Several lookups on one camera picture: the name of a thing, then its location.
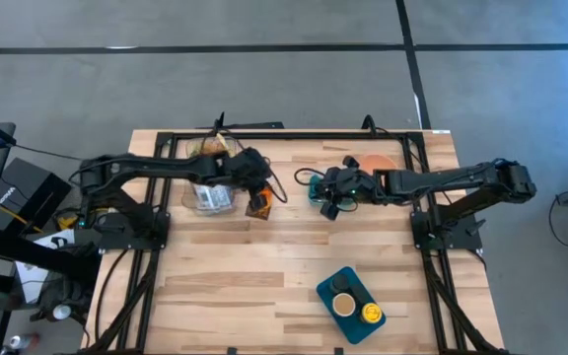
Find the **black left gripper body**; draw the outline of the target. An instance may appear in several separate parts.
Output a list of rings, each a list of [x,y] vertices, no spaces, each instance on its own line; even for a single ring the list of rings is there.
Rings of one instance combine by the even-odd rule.
[[[261,191],[270,178],[270,168],[260,153],[248,147],[230,156],[227,152],[214,155],[215,175],[210,184],[222,184],[247,191]]]

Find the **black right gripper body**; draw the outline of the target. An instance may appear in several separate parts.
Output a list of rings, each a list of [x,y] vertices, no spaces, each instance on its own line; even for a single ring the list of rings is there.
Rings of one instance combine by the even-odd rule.
[[[350,198],[372,204],[376,200],[376,190],[374,178],[354,168],[329,168],[321,180],[321,195],[328,200]]]

